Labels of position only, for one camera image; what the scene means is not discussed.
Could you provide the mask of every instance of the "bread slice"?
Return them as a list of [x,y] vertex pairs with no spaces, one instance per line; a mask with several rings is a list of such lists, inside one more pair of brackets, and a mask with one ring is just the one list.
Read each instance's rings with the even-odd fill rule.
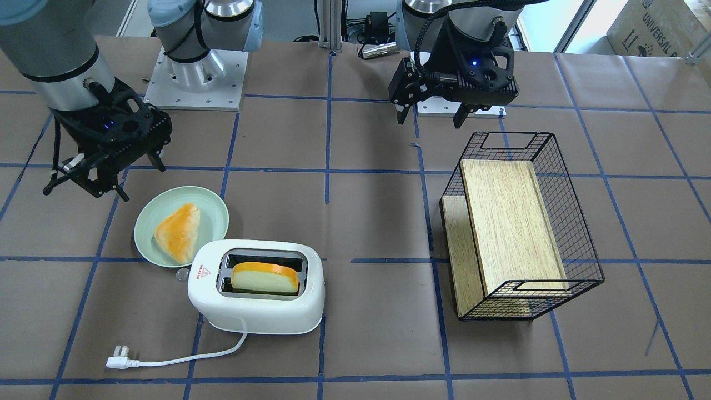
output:
[[232,269],[233,290],[259,293],[289,293],[299,291],[296,271],[269,263],[239,263]]
[[200,209],[192,203],[182,205],[164,219],[153,236],[158,246],[180,264],[193,262],[200,227]]

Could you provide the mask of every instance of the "white toaster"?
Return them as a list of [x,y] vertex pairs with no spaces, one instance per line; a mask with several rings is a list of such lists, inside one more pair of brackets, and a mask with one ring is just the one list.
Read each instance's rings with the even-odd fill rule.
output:
[[[259,261],[293,268],[296,295],[239,293],[230,284],[232,268]],[[188,297],[209,323],[230,332],[298,335],[319,326],[326,288],[321,259],[312,248],[295,243],[221,240],[205,244],[188,276]]]

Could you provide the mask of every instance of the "cardboard box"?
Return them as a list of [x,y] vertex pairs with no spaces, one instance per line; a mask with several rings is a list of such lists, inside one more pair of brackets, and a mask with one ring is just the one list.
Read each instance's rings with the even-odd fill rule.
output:
[[[684,57],[711,31],[711,0],[629,0],[607,31],[623,56]],[[711,85],[711,56],[697,64]]]

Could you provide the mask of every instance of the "wooden board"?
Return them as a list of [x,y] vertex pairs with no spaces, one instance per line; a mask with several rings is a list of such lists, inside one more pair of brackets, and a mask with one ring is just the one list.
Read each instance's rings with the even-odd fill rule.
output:
[[[507,280],[564,280],[533,164],[462,160],[460,167],[484,293]],[[526,287],[568,288],[566,282]]]
[[443,196],[442,214],[449,248],[456,314],[463,317],[484,299],[466,198]]

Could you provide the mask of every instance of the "wire mesh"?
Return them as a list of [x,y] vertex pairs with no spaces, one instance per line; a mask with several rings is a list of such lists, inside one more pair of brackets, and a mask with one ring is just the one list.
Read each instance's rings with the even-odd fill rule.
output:
[[[541,132],[475,132],[463,159],[533,163],[536,179],[563,262],[566,280],[507,280],[461,320],[532,320],[604,282],[590,233],[555,135]],[[465,196],[460,163],[445,196]],[[543,289],[565,282],[566,289]]]

